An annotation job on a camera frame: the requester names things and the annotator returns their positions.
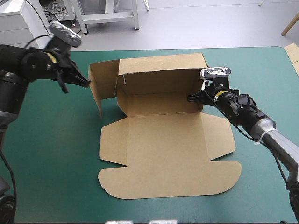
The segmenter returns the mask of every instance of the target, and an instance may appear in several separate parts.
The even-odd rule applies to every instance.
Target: gray floor
[[[87,14],[102,12],[100,0],[81,0]],[[299,22],[281,31],[299,9],[299,0],[138,0],[140,30],[133,21],[92,24],[74,50],[140,50],[281,46],[299,44]],[[132,7],[121,0],[120,11]]]

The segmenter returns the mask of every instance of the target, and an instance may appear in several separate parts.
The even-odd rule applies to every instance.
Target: green tabletop
[[[230,85],[249,93],[279,131],[299,144],[299,78],[283,48],[72,52],[87,76],[90,63],[127,57],[202,52],[210,67],[232,69]],[[288,191],[263,146],[233,128],[236,151],[219,160],[242,165],[237,184],[214,196],[122,200],[107,194],[97,174],[117,164],[99,159],[100,130],[125,117],[116,100],[104,100],[100,119],[91,91],[39,80],[29,86],[18,120],[10,125],[4,153],[18,188],[16,222],[105,222],[177,219],[180,222],[294,222]],[[205,106],[204,112],[221,114]],[[0,166],[0,173],[9,175]]]

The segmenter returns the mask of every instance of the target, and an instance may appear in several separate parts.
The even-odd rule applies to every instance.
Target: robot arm
[[[230,123],[241,126],[253,141],[268,147],[285,165],[289,171],[286,185],[290,203],[299,221],[299,147],[278,132],[275,122],[257,108],[248,94],[239,94],[238,89],[229,88],[230,73],[230,68],[226,67],[203,69],[201,91],[188,96],[188,101],[215,106]]]
[[[53,36],[45,49],[0,45],[0,156],[12,178],[14,196],[4,194],[9,186],[0,177],[0,223],[12,224],[16,211],[14,174],[2,152],[8,125],[17,119],[29,82],[37,79],[57,81],[64,93],[65,83],[88,87],[76,64],[70,59],[71,47],[81,44],[81,37],[57,21],[50,23]]]
[[[29,82],[58,81],[65,93],[68,92],[65,83],[88,87],[90,81],[81,75],[69,56],[70,48],[81,44],[81,37],[57,21],[50,23],[50,31],[54,36],[42,50],[0,45],[0,70]]]

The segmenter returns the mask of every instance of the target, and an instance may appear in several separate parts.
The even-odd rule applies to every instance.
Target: white cable tie
[[[264,133],[261,135],[260,139],[259,139],[257,142],[255,142],[254,144],[255,144],[256,146],[259,145],[259,144],[261,144],[261,141],[262,141],[264,135],[265,135],[266,133],[270,132],[270,131],[277,131],[277,129],[276,129],[276,128],[270,128],[270,129],[268,129],[267,131],[264,131]]]

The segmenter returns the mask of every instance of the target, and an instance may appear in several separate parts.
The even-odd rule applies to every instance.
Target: brown cardboard
[[[126,165],[99,172],[109,194],[125,199],[198,196],[234,186],[241,165],[211,162],[235,150],[229,122],[201,113],[202,105],[186,100],[199,90],[205,67],[200,53],[90,65],[99,110],[101,99],[117,96],[127,115],[101,130],[100,158]]]
[[[286,50],[292,64],[299,61],[299,48],[295,43],[291,43],[284,47],[284,49]]]
[[[297,72],[297,75],[299,76],[299,61],[293,63],[293,66],[294,66],[295,71]]]

